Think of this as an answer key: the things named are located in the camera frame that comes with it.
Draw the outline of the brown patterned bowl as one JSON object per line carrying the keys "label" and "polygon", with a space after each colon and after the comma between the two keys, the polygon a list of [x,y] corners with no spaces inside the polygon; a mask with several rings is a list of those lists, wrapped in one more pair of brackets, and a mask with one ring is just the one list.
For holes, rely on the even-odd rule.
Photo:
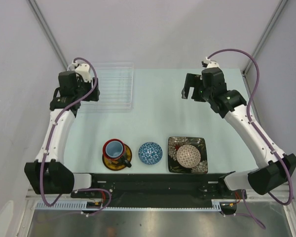
{"label": "brown patterned bowl", "polygon": [[201,153],[193,145],[183,145],[177,150],[177,161],[185,168],[193,168],[201,161]]}

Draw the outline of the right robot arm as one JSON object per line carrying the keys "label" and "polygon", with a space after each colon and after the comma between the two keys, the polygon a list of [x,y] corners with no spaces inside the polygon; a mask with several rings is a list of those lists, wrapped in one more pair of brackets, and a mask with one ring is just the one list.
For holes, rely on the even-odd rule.
{"label": "right robot arm", "polygon": [[218,67],[206,68],[201,75],[188,73],[182,89],[187,99],[207,102],[211,109],[226,120],[242,138],[257,164],[257,169],[231,172],[218,185],[218,193],[229,198],[235,190],[252,189],[264,195],[287,182],[296,168],[295,154],[285,154],[266,134],[253,115],[247,115],[247,102],[237,90],[227,89],[224,74]]}

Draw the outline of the square black floral plate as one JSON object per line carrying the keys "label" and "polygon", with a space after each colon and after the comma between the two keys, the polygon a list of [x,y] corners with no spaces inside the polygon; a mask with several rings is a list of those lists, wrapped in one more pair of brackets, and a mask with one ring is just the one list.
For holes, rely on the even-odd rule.
{"label": "square black floral plate", "polygon": [[[201,153],[200,163],[193,168],[185,168],[177,161],[177,150],[183,145],[193,145]],[[168,139],[168,169],[172,173],[206,174],[208,173],[207,150],[204,138],[199,137],[169,137]]]}

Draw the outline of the blue patterned bowl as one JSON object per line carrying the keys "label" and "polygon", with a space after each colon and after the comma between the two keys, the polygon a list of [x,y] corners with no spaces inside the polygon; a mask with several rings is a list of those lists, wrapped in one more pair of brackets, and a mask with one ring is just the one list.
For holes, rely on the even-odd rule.
{"label": "blue patterned bowl", "polygon": [[161,161],[163,151],[157,143],[146,142],[140,146],[138,156],[142,163],[154,165]]}

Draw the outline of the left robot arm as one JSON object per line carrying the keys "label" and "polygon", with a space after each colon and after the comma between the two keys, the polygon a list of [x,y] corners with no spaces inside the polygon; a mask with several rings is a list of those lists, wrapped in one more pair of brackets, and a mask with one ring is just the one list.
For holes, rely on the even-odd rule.
{"label": "left robot arm", "polygon": [[69,194],[74,174],[64,165],[67,138],[81,102],[98,101],[96,77],[75,69],[58,74],[59,86],[49,104],[50,118],[43,145],[33,162],[25,164],[25,174],[37,195]]}

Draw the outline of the white wire dish rack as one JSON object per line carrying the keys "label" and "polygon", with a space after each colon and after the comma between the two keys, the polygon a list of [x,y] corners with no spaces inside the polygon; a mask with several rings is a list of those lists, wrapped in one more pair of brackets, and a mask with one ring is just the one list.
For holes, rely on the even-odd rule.
{"label": "white wire dish rack", "polygon": [[133,105],[134,64],[94,63],[98,77],[99,101],[81,102],[79,113],[128,112]]}

